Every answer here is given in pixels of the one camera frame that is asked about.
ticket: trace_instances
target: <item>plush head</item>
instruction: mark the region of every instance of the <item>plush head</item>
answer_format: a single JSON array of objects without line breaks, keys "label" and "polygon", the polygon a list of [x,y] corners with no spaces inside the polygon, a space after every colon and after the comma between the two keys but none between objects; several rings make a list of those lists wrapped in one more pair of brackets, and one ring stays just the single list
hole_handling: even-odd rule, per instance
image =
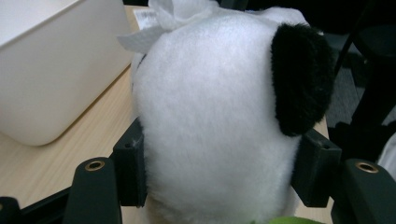
[{"label": "plush head", "polygon": [[133,95],[152,222],[267,223],[282,215],[300,135],[330,102],[323,36],[294,9],[149,5],[158,25],[120,42],[147,54],[135,65]]}]

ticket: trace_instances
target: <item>white fluffy fur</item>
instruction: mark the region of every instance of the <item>white fluffy fur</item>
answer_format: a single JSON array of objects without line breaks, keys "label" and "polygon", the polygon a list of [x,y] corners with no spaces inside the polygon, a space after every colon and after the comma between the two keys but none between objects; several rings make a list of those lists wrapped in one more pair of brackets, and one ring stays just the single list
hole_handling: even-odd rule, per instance
[{"label": "white fluffy fur", "polygon": [[232,224],[281,215],[300,139],[275,118],[270,46],[281,18],[222,11],[164,34],[141,63],[134,96],[151,216]]}]

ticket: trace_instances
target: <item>metal screw hole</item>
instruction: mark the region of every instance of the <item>metal screw hole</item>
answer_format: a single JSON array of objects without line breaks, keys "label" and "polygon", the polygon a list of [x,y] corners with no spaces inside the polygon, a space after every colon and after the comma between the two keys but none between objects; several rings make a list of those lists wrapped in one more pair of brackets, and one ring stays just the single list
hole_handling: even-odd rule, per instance
[{"label": "metal screw hole", "polygon": [[105,166],[104,161],[91,161],[85,166],[85,170],[87,171],[97,171],[102,169]]},{"label": "metal screw hole", "polygon": [[363,170],[364,172],[370,173],[370,174],[376,174],[379,172],[378,168],[376,168],[372,164],[369,164],[369,163],[366,163],[363,161],[356,162],[355,165],[359,169]]}]

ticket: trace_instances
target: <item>white ribbon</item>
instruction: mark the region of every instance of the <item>white ribbon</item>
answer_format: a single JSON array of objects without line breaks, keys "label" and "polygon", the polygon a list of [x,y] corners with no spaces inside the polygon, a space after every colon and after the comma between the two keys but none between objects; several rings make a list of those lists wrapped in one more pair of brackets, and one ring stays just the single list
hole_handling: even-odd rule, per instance
[{"label": "white ribbon", "polygon": [[219,9],[216,1],[208,0],[150,0],[148,6],[156,11],[159,25],[118,36],[124,48],[146,54],[162,34],[208,18]]}]

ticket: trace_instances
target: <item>wooden table surface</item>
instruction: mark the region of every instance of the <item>wooden table surface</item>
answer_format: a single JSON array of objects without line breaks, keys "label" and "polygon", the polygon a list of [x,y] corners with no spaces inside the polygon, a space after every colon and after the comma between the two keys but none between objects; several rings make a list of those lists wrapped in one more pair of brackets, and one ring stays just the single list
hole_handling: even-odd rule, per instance
[{"label": "wooden table surface", "polygon": [[[133,7],[125,7],[136,29]],[[113,146],[136,117],[132,107],[130,68],[58,139],[41,147],[22,145],[0,134],[0,196],[18,199],[25,207],[70,187],[76,167],[94,157],[108,157]],[[325,122],[317,130],[327,136]],[[332,223],[329,209],[299,205],[296,216]],[[141,209],[122,208],[124,223],[146,223]]]}]

